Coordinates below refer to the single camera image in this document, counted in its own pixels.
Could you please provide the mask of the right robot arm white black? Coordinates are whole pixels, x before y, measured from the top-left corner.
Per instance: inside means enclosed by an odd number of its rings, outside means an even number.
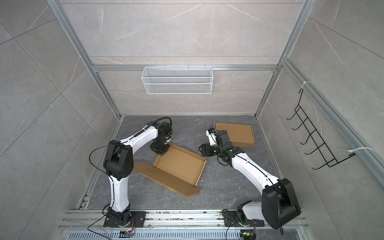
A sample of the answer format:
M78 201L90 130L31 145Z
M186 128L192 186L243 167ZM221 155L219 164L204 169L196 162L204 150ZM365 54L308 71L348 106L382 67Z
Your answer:
M301 215L294 186L288 179L279 179L262 169L242 148L232 144L227 131L210 128L206 135L209 143L199 147L202 156L216 156L223 160L242 173L262 194L260 204L248 201L238 206L237 221L240 224L255 220L265 221L278 230Z

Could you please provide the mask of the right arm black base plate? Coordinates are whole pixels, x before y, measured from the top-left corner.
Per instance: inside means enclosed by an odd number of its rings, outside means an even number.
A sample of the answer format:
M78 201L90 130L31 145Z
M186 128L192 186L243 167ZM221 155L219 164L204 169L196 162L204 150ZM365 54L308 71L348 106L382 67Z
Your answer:
M263 220L249 220L240 211L221 211L226 227L264 227Z

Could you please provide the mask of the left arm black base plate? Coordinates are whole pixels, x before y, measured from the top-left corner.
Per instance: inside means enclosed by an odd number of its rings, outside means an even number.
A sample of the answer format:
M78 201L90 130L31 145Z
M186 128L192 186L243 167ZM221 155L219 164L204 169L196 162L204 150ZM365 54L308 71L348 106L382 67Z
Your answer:
M147 212L145 211L128 211L118 213L111 211L107 213L103 227L111 228L129 228L135 225L137 228L142 228L146 219Z

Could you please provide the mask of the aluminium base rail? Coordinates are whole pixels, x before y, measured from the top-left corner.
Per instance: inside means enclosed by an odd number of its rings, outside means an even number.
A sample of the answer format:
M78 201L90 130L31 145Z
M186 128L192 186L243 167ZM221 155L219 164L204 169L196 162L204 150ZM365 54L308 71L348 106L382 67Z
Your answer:
M145 211L142 228L103 227L100 210L67 211L57 240L312 240L303 216L274 230L264 227L226 227L220 209Z

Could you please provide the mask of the white zip tie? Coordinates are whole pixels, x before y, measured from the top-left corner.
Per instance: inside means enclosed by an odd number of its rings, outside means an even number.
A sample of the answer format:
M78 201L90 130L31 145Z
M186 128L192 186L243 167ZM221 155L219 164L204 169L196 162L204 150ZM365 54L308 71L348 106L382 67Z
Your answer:
M349 149L347 150L347 152L349 153L354 153L356 151L360 151L360 150L369 150L369 151L373 151L374 149L373 148L370 148L370 147L358 147L358 148L355 148L355 149Z

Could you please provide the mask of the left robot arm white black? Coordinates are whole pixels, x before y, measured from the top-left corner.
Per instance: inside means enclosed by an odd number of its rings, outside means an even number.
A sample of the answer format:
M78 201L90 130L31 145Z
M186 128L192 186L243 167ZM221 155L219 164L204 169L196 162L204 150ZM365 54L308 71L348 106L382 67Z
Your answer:
M162 117L147 123L137 133L120 141L108 144L103 166L111 186L111 203L107 217L119 226L130 222L130 202L128 198L128 179L134 169L134 153L148 142L151 150L164 155L169 149L172 137L172 119Z

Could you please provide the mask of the aluminium frame profiles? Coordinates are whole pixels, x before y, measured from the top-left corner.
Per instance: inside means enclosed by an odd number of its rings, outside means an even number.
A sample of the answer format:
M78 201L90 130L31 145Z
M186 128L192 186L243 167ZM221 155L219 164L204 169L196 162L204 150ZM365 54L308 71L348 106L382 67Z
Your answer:
M81 43L74 27L72 26L68 16L66 15L62 4L59 1L49 1L49 6L59 20L59 23L64 28L65 33L69 37L71 43L75 47L75 50L80 55L81 60L85 63L86 69L91 74L93 80L96 81L97 86L102 91L104 97L106 97L108 104L110 105L113 113L119 117L121 116L116 104L112 100L111 95L108 93L105 85L102 83L98 72L99 71L141 71L147 65L95 65L92 63L88 53L86 52L83 44ZM363 164L368 168L371 174L379 182L380 185L384 184L384 164L382 159L373 150L368 150L368 144L362 139L362 137L353 129L353 127L340 115L340 113L331 105L331 103L320 93L320 91L311 83L308 78L299 70L299 68L292 62L289 56L292 53L295 43L297 42L300 33L302 32L310 13L314 9L316 1L305 1L304 5L299 13L299 17L294 25L294 29L290 34L288 42L283 50L283 53L277 64L256 64L256 65L170 65L160 64L152 65L150 68L159 69L197 69L197 68L211 68L214 71L273 71L272 78L268 83L267 89L262 97L259 107L255 113L255 117L259 117L266 105L268 98L270 97L274 86L277 83L278 77L283 69L286 69L293 78L302 85L300 93L306 93L317 108L325 115L328 121L339 132L344 141L356 151L353 153L360 158Z

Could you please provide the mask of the brown cardboard box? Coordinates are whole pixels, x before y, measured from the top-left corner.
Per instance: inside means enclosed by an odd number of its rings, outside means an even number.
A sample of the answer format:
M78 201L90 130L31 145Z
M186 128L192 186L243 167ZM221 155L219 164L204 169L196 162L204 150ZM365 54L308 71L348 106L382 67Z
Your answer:
M134 170L154 182L184 197L193 197L201 191L197 187L207 160L179 146L170 144L164 155L158 155L154 164L137 163Z
M254 129L252 125L217 123L215 129L227 131L234 146L252 148L255 145Z

